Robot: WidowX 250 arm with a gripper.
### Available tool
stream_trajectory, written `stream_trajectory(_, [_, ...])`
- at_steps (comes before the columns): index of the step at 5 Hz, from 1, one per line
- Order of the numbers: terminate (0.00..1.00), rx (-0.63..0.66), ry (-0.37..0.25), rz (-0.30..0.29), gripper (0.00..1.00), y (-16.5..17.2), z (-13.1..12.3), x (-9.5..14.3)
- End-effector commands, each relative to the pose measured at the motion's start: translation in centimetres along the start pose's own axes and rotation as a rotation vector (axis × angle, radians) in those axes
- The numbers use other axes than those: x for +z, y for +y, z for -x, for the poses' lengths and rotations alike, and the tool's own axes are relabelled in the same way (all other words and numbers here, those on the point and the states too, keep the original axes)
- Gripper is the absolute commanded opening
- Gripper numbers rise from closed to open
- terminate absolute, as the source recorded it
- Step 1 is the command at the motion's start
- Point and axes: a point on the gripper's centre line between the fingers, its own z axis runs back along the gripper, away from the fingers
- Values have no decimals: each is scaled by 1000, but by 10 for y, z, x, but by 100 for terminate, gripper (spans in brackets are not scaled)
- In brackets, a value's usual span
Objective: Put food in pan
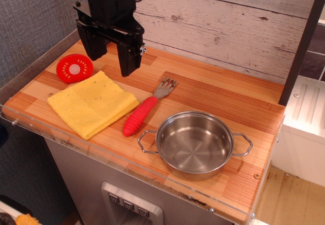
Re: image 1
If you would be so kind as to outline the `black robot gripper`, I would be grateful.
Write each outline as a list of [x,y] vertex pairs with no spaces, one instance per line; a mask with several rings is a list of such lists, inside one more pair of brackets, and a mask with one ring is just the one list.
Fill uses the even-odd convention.
[[88,57],[95,61],[107,53],[107,42],[117,44],[121,75],[129,76],[141,65],[144,28],[134,18],[142,0],[87,0],[75,2],[76,21]]

